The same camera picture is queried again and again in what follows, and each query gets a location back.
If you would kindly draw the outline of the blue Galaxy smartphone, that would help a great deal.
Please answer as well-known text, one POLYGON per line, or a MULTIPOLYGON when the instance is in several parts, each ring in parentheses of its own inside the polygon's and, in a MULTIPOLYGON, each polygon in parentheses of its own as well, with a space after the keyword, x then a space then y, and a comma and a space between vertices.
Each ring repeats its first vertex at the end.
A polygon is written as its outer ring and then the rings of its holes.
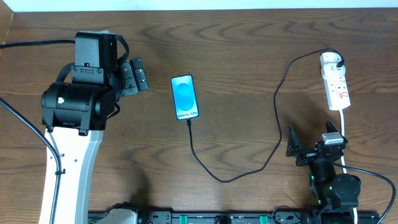
POLYGON ((171 78, 176 117, 179 121, 199 116, 192 75, 171 78))

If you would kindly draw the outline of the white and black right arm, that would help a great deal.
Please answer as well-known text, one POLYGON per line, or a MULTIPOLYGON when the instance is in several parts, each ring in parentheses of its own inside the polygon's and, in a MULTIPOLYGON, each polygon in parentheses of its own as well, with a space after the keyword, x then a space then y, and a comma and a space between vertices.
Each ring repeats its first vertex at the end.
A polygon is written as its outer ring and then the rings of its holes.
POLYGON ((360 178, 351 174, 337 174, 333 163, 343 156, 348 140, 326 122, 326 133, 313 148, 301 147, 292 126, 288 128, 287 157, 296 158, 296 166, 310 169, 310 190, 318 199, 303 218, 304 223, 354 223, 354 209, 358 207, 360 178))

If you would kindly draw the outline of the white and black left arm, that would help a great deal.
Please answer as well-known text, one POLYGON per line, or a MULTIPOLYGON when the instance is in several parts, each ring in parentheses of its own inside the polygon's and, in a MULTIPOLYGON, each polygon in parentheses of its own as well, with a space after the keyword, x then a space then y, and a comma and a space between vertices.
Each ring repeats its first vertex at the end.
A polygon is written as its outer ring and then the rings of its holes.
POLYGON ((129 58, 123 36, 80 31, 75 61, 44 91, 47 168, 40 223, 87 223, 91 181, 106 122, 119 100, 148 90, 141 58, 129 58))

